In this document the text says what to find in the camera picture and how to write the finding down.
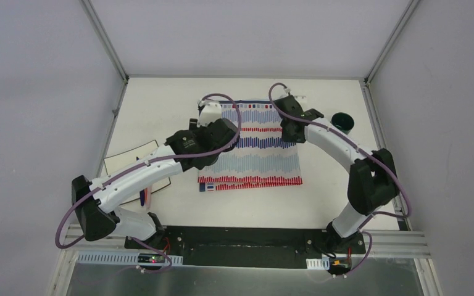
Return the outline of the white square plate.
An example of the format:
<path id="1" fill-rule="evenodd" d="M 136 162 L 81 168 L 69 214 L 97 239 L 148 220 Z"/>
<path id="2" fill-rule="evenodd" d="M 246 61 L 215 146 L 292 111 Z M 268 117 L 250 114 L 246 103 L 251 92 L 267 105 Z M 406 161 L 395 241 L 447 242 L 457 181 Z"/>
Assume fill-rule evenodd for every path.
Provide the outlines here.
<path id="1" fill-rule="evenodd" d="M 156 140 L 151 140 L 143 145 L 138 147 L 126 150 L 124 152 L 110 155 L 105 157 L 102 161 L 102 170 L 100 176 L 107 176 L 111 175 L 112 173 L 127 167 L 128 165 L 132 165 L 138 159 L 149 156 L 151 152 L 156 150 L 159 147 Z M 161 179 L 158 182 L 150 185 L 151 187 L 151 198 L 154 194 L 159 191 L 164 190 L 166 187 L 171 185 L 170 177 Z M 121 203 L 121 205 L 136 205 L 139 204 L 139 193 L 131 196 L 128 198 L 127 201 Z"/>

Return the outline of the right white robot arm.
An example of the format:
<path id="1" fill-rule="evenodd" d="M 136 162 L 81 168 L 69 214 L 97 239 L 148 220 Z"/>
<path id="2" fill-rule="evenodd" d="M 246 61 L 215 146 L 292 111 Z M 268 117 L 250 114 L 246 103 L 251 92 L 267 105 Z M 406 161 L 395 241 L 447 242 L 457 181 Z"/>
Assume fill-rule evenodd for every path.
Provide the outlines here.
<path id="1" fill-rule="evenodd" d="M 303 110 L 292 95 L 279 98 L 273 104 L 281 117 L 284 142 L 317 146 L 349 175 L 348 202 L 328 224 L 324 238 L 327 250 L 342 252 L 368 217 L 399 195 L 393 156 L 387 149 L 363 150 L 348 135 L 334 128 L 321 112 Z"/>

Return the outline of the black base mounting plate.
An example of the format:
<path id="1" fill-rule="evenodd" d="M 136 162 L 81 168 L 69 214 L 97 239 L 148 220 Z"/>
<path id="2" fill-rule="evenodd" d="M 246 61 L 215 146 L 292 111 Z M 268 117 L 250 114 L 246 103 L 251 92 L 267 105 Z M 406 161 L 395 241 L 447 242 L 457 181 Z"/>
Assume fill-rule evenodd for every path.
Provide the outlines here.
<path id="1" fill-rule="evenodd" d="M 307 261 L 320 258 L 322 252 L 366 253 L 361 234 L 339 243 L 324 229 L 167 226 L 145 243 L 167 249 L 189 266 L 305 269 Z"/>

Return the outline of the dark blue plastic knife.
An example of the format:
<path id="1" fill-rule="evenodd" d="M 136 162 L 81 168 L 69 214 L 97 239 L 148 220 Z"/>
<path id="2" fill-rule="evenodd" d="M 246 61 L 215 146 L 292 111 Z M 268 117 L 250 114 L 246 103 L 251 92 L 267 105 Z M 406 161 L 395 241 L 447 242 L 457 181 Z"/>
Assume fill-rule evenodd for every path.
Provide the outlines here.
<path id="1" fill-rule="evenodd" d="M 139 202 L 142 207 L 145 206 L 146 203 L 146 194 L 146 190 L 142 190 L 139 192 Z"/>

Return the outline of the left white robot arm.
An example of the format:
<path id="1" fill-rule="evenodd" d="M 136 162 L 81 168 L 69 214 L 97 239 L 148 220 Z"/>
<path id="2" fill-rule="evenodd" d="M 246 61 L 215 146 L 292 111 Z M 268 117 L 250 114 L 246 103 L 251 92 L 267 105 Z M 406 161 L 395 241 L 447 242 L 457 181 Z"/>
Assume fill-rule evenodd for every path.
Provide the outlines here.
<path id="1" fill-rule="evenodd" d="M 221 153 L 234 148 L 241 125 L 241 115 L 233 123 L 222 117 L 221 106 L 208 102 L 197 122 L 177 131 L 134 164 L 102 178 L 74 178 L 71 211 L 77 216 L 82 238 L 98 241 L 117 232 L 139 239 L 148 249 L 159 248 L 164 234 L 155 215 L 129 211 L 121 204 L 162 179 L 213 165 Z"/>

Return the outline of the patterned cloth napkin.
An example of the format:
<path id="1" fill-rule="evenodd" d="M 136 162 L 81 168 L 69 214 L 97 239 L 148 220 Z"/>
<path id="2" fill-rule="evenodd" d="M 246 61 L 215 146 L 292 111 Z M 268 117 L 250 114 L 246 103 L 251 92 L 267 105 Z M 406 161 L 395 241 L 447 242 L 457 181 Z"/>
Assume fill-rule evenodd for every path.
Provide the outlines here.
<path id="1" fill-rule="evenodd" d="M 201 192 L 298 186 L 303 183 L 295 143 L 281 139 L 281 118 L 265 101 L 239 101 L 241 132 L 235 148 L 199 171 Z"/>

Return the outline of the dark green mug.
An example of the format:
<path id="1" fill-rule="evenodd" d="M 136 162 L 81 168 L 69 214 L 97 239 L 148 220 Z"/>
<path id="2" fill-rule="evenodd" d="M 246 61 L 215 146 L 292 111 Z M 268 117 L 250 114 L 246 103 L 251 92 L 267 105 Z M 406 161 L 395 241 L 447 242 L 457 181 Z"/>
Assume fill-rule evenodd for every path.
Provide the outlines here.
<path id="1" fill-rule="evenodd" d="M 355 121 L 349 114 L 338 112 L 332 116 L 331 124 L 344 134 L 349 134 L 355 126 Z"/>

